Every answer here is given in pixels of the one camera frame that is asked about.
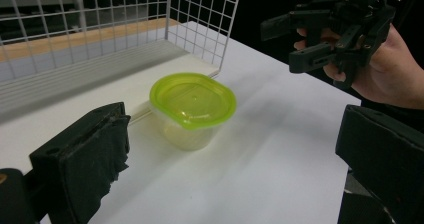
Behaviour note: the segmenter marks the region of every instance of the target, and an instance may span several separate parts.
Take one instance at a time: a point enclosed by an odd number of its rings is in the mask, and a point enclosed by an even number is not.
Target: robotic hand
[[[334,81],[334,85],[346,89],[356,69],[367,65],[386,40],[396,12],[387,1],[318,0],[298,4],[294,11],[261,23],[262,41],[286,35],[292,29],[307,29],[307,48],[289,54],[290,72],[308,72],[332,62],[346,74],[344,82]],[[334,47],[320,43],[323,28],[340,35]]]

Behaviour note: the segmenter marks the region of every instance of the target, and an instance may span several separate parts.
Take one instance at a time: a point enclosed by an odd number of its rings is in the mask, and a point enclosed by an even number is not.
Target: container lid
[[[230,89],[198,73],[161,78],[150,90],[150,102],[186,129],[219,125],[236,110],[236,98]]]

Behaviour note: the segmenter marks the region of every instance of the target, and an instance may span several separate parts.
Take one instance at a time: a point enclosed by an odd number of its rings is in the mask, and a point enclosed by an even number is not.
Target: white wire rack
[[[168,40],[221,65],[238,0],[0,0],[0,82]]]

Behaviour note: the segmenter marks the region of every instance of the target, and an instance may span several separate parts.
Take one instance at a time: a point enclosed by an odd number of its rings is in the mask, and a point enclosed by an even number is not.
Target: round container
[[[150,90],[150,104],[165,137],[183,150],[205,147],[236,110],[230,89],[198,73],[161,78]]]

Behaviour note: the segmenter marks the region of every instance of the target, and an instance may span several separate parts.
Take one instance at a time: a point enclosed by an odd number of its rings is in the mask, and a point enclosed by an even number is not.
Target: translucent container
[[[187,151],[207,146],[236,110],[230,89],[198,73],[161,78],[150,90],[150,104],[166,139]]]

